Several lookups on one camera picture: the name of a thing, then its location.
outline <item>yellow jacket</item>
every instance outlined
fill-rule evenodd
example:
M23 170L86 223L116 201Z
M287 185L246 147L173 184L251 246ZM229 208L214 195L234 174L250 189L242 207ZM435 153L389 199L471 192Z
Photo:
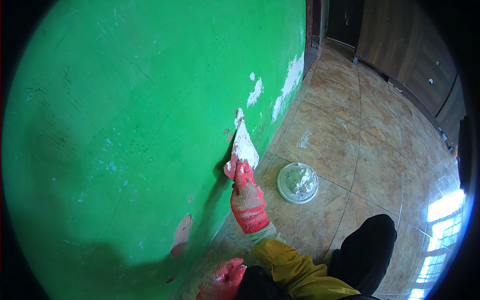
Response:
M273 280L295 300L336 300L360 294L340 279L327 276L325 264L314 265L310 255L300 255L279 240L263 240L252 254L272 268Z

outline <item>work glove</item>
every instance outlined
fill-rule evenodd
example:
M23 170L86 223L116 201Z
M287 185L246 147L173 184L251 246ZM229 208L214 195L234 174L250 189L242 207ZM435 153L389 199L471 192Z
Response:
M230 204L233 215L246 234L265 228L270 222L264 211L264 192L253 180L250 165L237 162Z
M233 300L238 293L243 274L247 269L241 265L243 258L233 258L218 264L205 274L196 300Z

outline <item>tiled floor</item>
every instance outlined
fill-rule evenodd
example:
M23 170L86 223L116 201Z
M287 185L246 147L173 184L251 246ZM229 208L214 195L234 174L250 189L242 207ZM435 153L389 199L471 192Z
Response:
M413 104L352 59L350 50L329 41L318 51L255 180L282 237L317 264L327 263L365 219L390 215L398 238L374 296L422 299L449 258L461 223L457 198L446 197L459 188L456 161ZM309 144L297 148L305 132ZM306 204L288 203L276 188L278 172L294 161L319 176L318 193ZM442 205L433 204L438 200ZM223 260L241 256L256 264L251 247L230 214L179 298L194 299L203 274Z

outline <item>wooden furniture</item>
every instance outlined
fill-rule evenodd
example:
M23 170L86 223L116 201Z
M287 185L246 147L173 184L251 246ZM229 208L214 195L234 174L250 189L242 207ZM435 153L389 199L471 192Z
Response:
M365 0L355 57L389 76L435 128L458 142L452 124L465 109L455 62L416 1Z

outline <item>painted wall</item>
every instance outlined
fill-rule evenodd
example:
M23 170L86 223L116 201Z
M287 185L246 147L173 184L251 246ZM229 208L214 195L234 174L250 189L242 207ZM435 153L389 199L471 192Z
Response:
M19 243L53 299L165 299L179 287L229 210L234 109L261 154L300 87L304 5L51 9L12 83L1 165Z

